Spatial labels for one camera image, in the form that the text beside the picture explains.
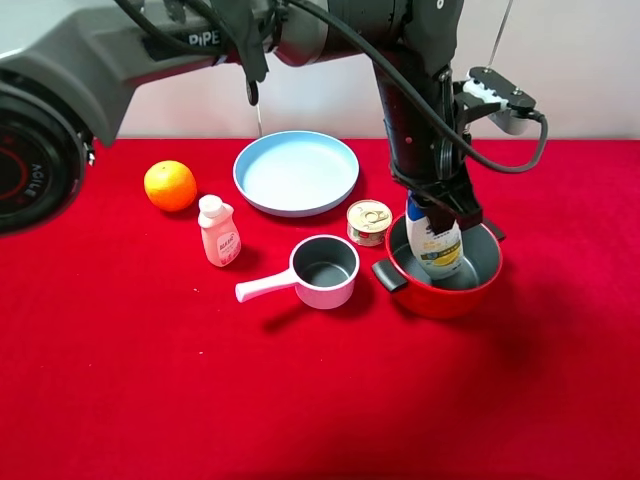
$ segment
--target white handle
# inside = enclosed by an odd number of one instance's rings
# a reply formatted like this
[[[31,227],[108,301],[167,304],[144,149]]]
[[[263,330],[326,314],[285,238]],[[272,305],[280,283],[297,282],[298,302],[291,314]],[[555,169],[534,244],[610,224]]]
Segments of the white handle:
[[[296,274],[291,270],[287,270],[272,277],[262,278],[253,282],[239,283],[236,285],[236,298],[240,303],[244,303],[266,293],[292,287],[297,283],[298,277]]]

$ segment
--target canned food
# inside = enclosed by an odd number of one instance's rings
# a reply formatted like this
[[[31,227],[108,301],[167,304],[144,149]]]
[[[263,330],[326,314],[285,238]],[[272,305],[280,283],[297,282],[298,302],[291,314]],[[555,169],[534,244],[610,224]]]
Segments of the canned food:
[[[363,247],[375,247],[384,243],[393,215],[384,203],[362,200],[349,207],[347,220],[349,238],[354,243]]]

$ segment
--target red pot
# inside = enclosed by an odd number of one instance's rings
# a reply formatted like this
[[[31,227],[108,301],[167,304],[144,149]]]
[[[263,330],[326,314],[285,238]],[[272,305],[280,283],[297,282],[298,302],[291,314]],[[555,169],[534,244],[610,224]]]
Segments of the red pot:
[[[473,311],[502,270],[502,251],[485,225],[462,234],[464,265],[453,277],[432,281],[411,253],[405,217],[392,225],[386,237],[389,258],[373,266],[378,280],[394,300],[422,317],[449,319]]]

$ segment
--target small bottle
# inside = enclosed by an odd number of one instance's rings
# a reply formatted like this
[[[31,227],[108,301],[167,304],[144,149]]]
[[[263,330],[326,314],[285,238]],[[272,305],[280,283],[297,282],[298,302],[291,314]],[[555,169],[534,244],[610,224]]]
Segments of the small bottle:
[[[216,267],[225,267],[240,254],[240,234],[233,223],[233,207],[220,197],[206,195],[200,199],[198,224],[207,259]]]
[[[413,256],[432,280],[451,277],[462,267],[464,251],[458,222],[451,230],[436,235],[426,212],[411,193],[407,202],[407,237]]]

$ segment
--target light blue plate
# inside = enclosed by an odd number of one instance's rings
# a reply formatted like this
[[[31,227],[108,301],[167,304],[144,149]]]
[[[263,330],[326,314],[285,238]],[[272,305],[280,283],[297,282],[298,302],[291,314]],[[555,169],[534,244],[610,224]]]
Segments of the light blue plate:
[[[310,217],[342,203],[360,166],[341,141],[314,132],[281,132],[256,140],[233,167],[247,201],[280,217]]]

